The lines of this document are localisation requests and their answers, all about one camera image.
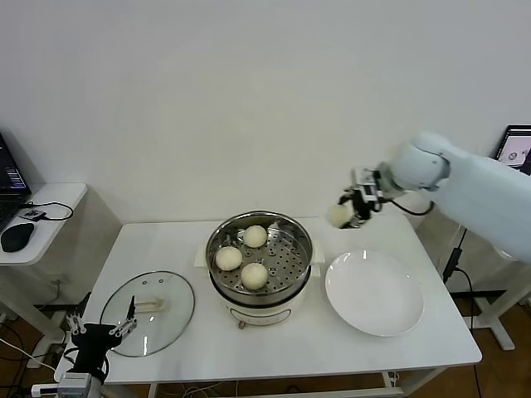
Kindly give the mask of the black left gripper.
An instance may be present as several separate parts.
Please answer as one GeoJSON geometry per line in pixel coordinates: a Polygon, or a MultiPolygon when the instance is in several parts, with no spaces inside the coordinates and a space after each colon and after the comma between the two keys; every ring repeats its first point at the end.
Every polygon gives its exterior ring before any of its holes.
{"type": "Polygon", "coordinates": [[[87,293],[74,309],[66,314],[71,334],[75,335],[72,342],[77,349],[74,366],[70,372],[107,374],[109,372],[107,351],[114,347],[114,336],[126,337],[137,327],[135,300],[134,297],[131,298],[126,318],[117,326],[84,324],[83,314],[90,295],[91,292],[87,293]]]}

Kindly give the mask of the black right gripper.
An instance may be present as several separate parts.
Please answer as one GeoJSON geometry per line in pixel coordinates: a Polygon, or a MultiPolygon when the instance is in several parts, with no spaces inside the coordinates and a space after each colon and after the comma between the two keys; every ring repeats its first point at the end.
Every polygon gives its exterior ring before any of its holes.
{"type": "Polygon", "coordinates": [[[361,194],[354,188],[345,188],[338,199],[339,205],[350,202],[353,205],[354,219],[342,225],[343,229],[358,229],[371,219],[374,211],[374,201],[365,201],[361,194]]]}

